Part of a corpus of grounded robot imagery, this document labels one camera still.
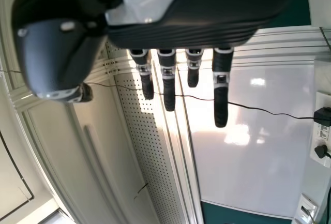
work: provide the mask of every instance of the electrical outlet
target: electrical outlet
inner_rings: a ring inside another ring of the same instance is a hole
[[[331,95],[323,94],[320,92],[316,93],[316,105],[315,110],[318,110],[322,107],[331,107]],[[331,168],[331,159],[328,157],[319,158],[315,153],[315,147],[319,145],[326,145],[328,150],[331,149],[331,134],[330,128],[322,126],[314,122],[313,124],[313,133],[312,133],[312,142],[310,148],[310,157],[321,165]]]
[[[313,224],[310,215],[315,218],[318,206],[305,195],[301,195],[292,224]]]

